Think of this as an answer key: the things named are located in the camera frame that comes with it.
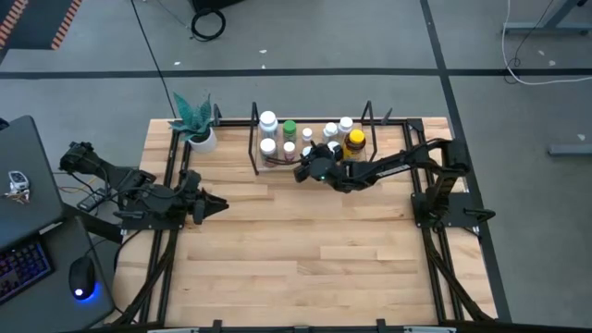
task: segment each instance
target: wooden tabletop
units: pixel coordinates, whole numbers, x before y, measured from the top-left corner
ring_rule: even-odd
[[[450,138],[446,118],[424,118],[424,125],[428,140]],[[215,319],[225,327],[373,326],[378,318],[388,325],[436,324],[424,245],[413,222],[409,172],[343,194],[311,179],[297,184],[289,171],[255,176],[247,155],[248,128],[216,128],[216,136],[216,150],[191,154],[190,169],[202,175],[207,191],[228,199],[230,208],[202,226],[189,217],[180,232],[168,327],[210,327]],[[404,149],[399,127],[376,127],[376,138],[376,158]],[[152,120],[140,168],[159,182],[170,139],[167,121]],[[462,190],[459,182],[457,191]],[[121,251],[113,288],[120,308],[146,278],[153,235],[145,230]],[[448,239],[458,279],[495,316],[477,238],[449,228]],[[448,288],[440,281],[452,317]],[[159,293],[160,285],[154,289],[152,319]]]

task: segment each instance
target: black floor stripe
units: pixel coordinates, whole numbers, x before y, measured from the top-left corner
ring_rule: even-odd
[[[0,50],[0,64],[6,50]],[[505,69],[437,69],[437,68],[294,68],[294,69],[203,69],[165,70],[165,78],[238,78],[238,77],[299,77],[299,76],[421,76],[439,77],[501,77]],[[592,68],[523,68],[515,69],[518,76],[592,76]],[[59,79],[154,79],[156,70],[70,71],[70,72],[0,72],[0,80],[59,80]]]
[[[450,83],[450,73],[446,70],[446,63],[444,61],[444,55],[438,39],[438,33],[436,31],[436,24],[432,17],[427,0],[420,0],[422,11],[424,13],[425,25],[427,27],[427,33],[429,40],[432,44],[432,50],[434,52],[434,58],[436,59],[436,66],[439,69],[440,81],[442,83],[442,90],[446,99],[446,105],[449,109],[450,121],[454,130],[454,136],[457,139],[466,142],[464,136],[463,124],[461,123],[461,116],[459,114],[458,106],[454,98],[454,92]],[[470,161],[471,169],[473,170],[473,163]],[[483,199],[481,198],[481,192],[477,184],[476,176],[474,172],[471,172],[467,177],[469,191],[473,196],[473,200],[478,207],[483,207]],[[511,322],[510,309],[508,308],[508,301],[506,294],[501,282],[500,268],[496,258],[495,250],[493,248],[493,242],[491,239],[491,233],[487,223],[484,223],[480,228],[481,234],[481,248],[483,250],[483,256],[486,262],[487,277],[489,278],[489,285],[493,294],[494,302],[498,312],[498,318],[503,322]]]

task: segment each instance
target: white bottle cap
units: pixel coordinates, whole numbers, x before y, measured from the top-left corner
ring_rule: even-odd
[[[313,130],[309,128],[303,129],[302,138],[304,140],[310,141],[313,138]]]
[[[337,125],[335,123],[327,123],[325,125],[325,133],[328,135],[335,135],[337,134]]]
[[[267,138],[261,140],[261,152],[263,154],[273,154],[276,151],[276,142],[273,139]]]
[[[333,152],[333,154],[335,153],[335,147],[339,146],[339,142],[329,142],[327,143],[327,147],[329,147],[329,149],[331,150],[331,152]]]
[[[294,153],[296,150],[296,145],[292,142],[284,143],[284,152],[286,153]]]
[[[339,121],[339,126],[341,127],[341,130],[349,131],[353,127],[353,120],[350,117],[343,117]]]
[[[276,114],[272,111],[265,111],[259,117],[259,121],[266,126],[271,126],[276,122]]]

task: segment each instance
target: computer mouse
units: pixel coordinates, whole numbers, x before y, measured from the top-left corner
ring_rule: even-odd
[[[70,265],[69,285],[77,300],[86,300],[94,291],[94,263],[87,256],[76,259]]]

